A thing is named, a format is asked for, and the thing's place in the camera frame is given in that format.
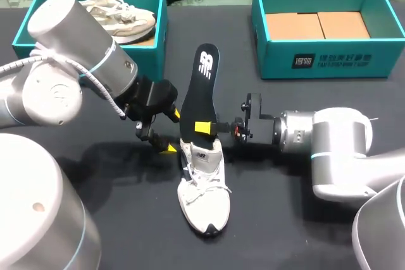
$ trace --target cable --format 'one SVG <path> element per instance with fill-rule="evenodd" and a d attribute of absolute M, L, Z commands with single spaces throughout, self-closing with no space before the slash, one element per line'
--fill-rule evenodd
<path fill-rule="evenodd" d="M 32 64 L 32 63 L 35 63 L 38 61 L 49 61 L 49 57 L 40 55 L 40 56 L 28 57 L 28 58 L 20 59 L 17 61 L 13 61 L 12 63 L 8 63 L 8 64 L 5 64 L 4 66 L 0 66 L 0 74 L 7 72 L 7 71 L 14 70 L 16 68 L 22 68 L 26 64 Z"/>
<path fill-rule="evenodd" d="M 99 89 L 100 93 L 104 96 L 104 98 L 109 102 L 109 104 L 113 107 L 114 111 L 120 117 L 126 117 L 126 114 L 117 106 L 117 104 L 113 100 L 112 96 L 108 93 L 105 86 L 103 86 L 102 83 L 96 77 L 94 77 L 94 75 L 90 73 L 84 66 L 82 66 L 80 63 L 77 63 L 74 60 L 68 59 L 62 55 L 52 52 L 52 50 L 46 49 L 43 45 L 41 45 L 38 42 L 35 44 L 35 46 L 38 47 L 38 49 L 34 49 L 31 51 L 30 53 L 31 57 L 17 60 L 12 63 L 5 64 L 4 66 L 0 66 L 0 74 L 9 70 L 13 70 L 15 68 L 22 68 L 26 64 L 32 64 L 38 61 L 48 62 L 51 60 L 55 60 L 57 63 L 68 63 L 71 66 L 73 66 L 76 70 L 81 72 L 81 74 L 84 74 Z"/>

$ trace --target cardboard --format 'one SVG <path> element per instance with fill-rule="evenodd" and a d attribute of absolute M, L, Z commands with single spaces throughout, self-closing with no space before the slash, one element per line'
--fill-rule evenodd
<path fill-rule="evenodd" d="M 369 39 L 360 12 L 319 12 L 326 39 Z"/>
<path fill-rule="evenodd" d="M 130 46 L 137 46 L 137 47 L 139 47 L 139 46 L 152 47 L 153 45 L 154 45 L 154 36 L 147 40 L 144 40 L 142 42 L 138 42 L 136 44 L 130 44 Z"/>
<path fill-rule="evenodd" d="M 266 14 L 266 22 L 272 40 L 324 39 L 316 13 Z"/>

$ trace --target black insole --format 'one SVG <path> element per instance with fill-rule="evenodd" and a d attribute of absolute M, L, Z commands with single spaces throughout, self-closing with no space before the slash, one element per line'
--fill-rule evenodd
<path fill-rule="evenodd" d="M 216 136 L 195 132 L 196 121 L 216 123 L 213 92 L 220 52 L 213 44 L 198 47 L 192 66 L 189 90 L 180 112 L 180 134 L 184 142 L 212 149 Z"/>

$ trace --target sneaker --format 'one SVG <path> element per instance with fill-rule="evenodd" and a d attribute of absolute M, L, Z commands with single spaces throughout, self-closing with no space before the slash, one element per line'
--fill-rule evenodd
<path fill-rule="evenodd" d="M 85 0 L 80 4 L 119 44 L 129 44 L 152 34 L 156 15 L 123 0 Z"/>
<path fill-rule="evenodd" d="M 227 224 L 230 211 L 221 142 L 216 139 L 213 150 L 183 140 L 180 146 L 183 177 L 177 195 L 184 216 L 196 231 L 216 235 Z"/>

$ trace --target black table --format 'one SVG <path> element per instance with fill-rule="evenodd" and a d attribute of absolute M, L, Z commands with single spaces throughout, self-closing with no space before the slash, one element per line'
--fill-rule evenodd
<path fill-rule="evenodd" d="M 394 6 L 405 24 L 405 6 Z M 0 64 L 15 59 L 11 42 L 24 9 L 0 10 Z M 181 108 L 199 44 L 221 53 L 215 106 L 222 121 L 241 115 L 248 92 L 261 92 L 263 111 L 316 111 L 345 106 L 373 121 L 370 154 L 400 148 L 405 138 L 405 56 L 387 80 L 267 82 L 259 78 L 250 7 L 169 8 L 165 77 L 179 91 Z M 160 133 L 178 136 L 178 125 L 157 118 Z M 231 214 L 214 240 L 196 236 L 177 199 L 180 169 L 175 155 L 157 155 L 110 106 L 84 90 L 80 115 L 59 128 L 13 128 L 43 145 L 68 173 L 93 214 L 103 242 L 101 270 L 359 269 L 351 247 L 355 210 L 314 197 L 309 161 L 269 152 L 267 157 L 226 149 Z M 231 140 L 221 138 L 224 147 Z"/>

